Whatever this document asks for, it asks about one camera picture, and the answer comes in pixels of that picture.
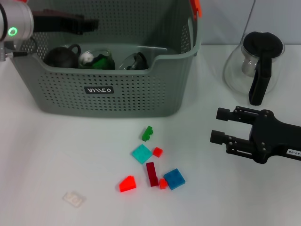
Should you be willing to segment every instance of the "basket handle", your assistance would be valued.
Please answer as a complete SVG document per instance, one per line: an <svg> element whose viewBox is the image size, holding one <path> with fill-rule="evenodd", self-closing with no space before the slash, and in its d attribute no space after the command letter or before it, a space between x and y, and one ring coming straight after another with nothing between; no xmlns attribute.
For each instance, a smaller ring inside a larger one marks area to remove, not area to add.
<svg viewBox="0 0 301 226"><path fill-rule="evenodd" d="M202 17L203 11L202 11L201 3L199 2L199 0L190 0L190 4L191 4L193 15L194 15L193 19L194 20L197 19L197 12L198 12L198 17Z"/></svg>

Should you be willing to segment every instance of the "gray plastic basket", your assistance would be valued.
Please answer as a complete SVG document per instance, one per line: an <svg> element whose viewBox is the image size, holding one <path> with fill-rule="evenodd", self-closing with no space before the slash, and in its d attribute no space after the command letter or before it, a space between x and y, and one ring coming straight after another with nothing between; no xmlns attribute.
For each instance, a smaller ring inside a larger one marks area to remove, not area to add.
<svg viewBox="0 0 301 226"><path fill-rule="evenodd" d="M169 116L181 106L193 57L200 47L201 18L190 0L30 0L32 10L54 9L98 18L84 35L35 33L20 49L36 54L13 63L45 112L92 117ZM52 48L77 43L82 52L112 51L116 66L143 52L150 68L140 71L54 68L43 63ZM105 87L103 94L87 87Z"/></svg>

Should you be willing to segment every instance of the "green object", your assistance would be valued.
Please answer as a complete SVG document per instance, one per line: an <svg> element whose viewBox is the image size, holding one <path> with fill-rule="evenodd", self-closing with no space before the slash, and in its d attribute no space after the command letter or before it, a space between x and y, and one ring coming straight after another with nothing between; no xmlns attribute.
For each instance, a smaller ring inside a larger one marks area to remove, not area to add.
<svg viewBox="0 0 301 226"><path fill-rule="evenodd" d="M132 156L143 164L152 156L152 152L146 146L140 145L133 151Z"/></svg>
<svg viewBox="0 0 301 226"><path fill-rule="evenodd" d="M147 141L150 139L151 135L154 133L154 131L152 130L151 126L148 126L147 129L145 130L145 132L142 135L142 140L143 141Z"/></svg>
<svg viewBox="0 0 301 226"><path fill-rule="evenodd" d="M15 27L10 28L8 31L9 36L15 36L17 33L18 33L18 29L16 29Z"/></svg>

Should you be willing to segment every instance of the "white table surface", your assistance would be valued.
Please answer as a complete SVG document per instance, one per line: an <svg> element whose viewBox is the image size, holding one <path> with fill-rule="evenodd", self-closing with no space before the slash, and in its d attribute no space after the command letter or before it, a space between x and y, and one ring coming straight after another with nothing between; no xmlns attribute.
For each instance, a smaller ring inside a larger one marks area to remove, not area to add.
<svg viewBox="0 0 301 226"><path fill-rule="evenodd" d="M0 226L298 226L301 162L272 157L264 165L226 154L211 130L248 139L250 126L216 120L218 107L249 107L222 82L234 46L202 46L178 113L167 118L94 119L42 112L10 61L0 64ZM301 125L301 46L287 46L283 72L262 106ZM139 139L151 125L154 135ZM141 143L158 177L178 168L186 184L150 187L145 164L130 154ZM135 176L137 189L120 193ZM78 209L66 192L86 197Z"/></svg>

